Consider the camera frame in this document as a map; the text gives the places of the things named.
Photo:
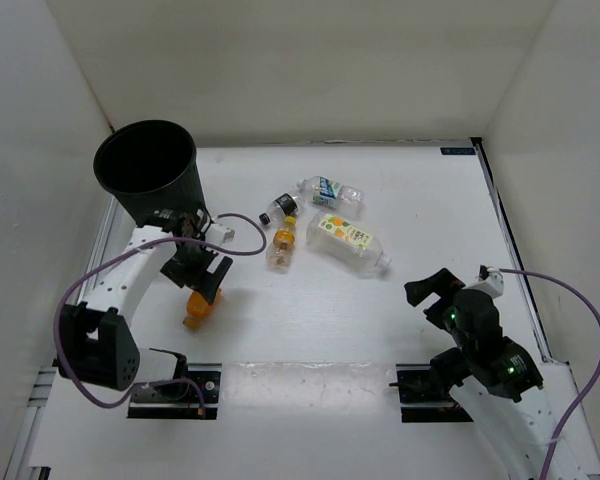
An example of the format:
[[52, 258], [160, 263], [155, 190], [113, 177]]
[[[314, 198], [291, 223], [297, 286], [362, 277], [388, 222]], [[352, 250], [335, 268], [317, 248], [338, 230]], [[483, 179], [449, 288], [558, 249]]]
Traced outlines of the orange plastic bottle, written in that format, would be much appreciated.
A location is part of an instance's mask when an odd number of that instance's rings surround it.
[[217, 290], [212, 303], [207, 302], [199, 292], [192, 292], [187, 301], [183, 325], [192, 330], [198, 329], [213, 313], [215, 307], [219, 304], [221, 297], [221, 288]]

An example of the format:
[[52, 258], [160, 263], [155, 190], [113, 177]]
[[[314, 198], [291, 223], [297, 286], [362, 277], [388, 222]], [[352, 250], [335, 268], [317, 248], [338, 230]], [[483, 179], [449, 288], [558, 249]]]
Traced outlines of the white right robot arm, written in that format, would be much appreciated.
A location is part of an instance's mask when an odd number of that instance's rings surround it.
[[418, 306], [435, 295], [426, 320], [448, 333], [454, 347], [429, 363], [412, 391], [453, 400], [491, 444], [511, 479], [584, 479], [544, 390], [544, 379], [528, 351], [507, 337], [495, 305], [504, 293], [500, 271], [481, 267], [464, 284], [448, 269], [404, 286], [407, 302]]

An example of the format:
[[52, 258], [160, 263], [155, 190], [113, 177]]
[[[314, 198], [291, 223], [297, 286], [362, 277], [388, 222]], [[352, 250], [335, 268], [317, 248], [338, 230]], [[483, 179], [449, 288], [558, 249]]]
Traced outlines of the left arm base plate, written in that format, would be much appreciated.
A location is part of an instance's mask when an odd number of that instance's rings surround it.
[[127, 408], [127, 418], [137, 420], [216, 420], [221, 393], [221, 364], [189, 364], [188, 378], [202, 393], [204, 408], [200, 408], [198, 392], [189, 384], [168, 385], [138, 390]]

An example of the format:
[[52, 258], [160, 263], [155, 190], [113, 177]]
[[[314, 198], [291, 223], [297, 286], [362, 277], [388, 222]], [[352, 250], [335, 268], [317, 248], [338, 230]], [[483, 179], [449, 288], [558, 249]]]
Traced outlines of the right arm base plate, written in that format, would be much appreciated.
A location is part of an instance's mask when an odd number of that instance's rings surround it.
[[398, 392], [403, 424], [472, 422], [455, 400], [430, 384], [428, 365], [397, 364], [396, 380], [389, 384], [389, 388]]

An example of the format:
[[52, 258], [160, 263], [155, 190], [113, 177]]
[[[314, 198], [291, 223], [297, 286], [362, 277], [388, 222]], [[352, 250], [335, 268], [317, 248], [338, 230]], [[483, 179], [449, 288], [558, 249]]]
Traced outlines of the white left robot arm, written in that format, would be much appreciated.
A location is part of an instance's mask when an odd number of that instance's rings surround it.
[[131, 322], [151, 283], [164, 275], [211, 307], [232, 260], [225, 247], [233, 229], [204, 218], [154, 211], [131, 231], [124, 250], [92, 271], [97, 285], [76, 304], [61, 299], [54, 319], [60, 375], [92, 403], [107, 402], [88, 390], [99, 386], [125, 396], [156, 388], [166, 399], [186, 395], [190, 377], [183, 354], [141, 348]]

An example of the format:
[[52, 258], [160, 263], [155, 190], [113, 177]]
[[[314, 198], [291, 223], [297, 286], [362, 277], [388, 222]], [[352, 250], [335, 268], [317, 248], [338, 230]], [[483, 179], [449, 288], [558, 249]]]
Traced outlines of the large clear bottle orange label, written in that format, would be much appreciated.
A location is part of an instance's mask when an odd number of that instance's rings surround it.
[[360, 277], [384, 275], [392, 257], [379, 238], [343, 217], [318, 211], [306, 228], [308, 247]]

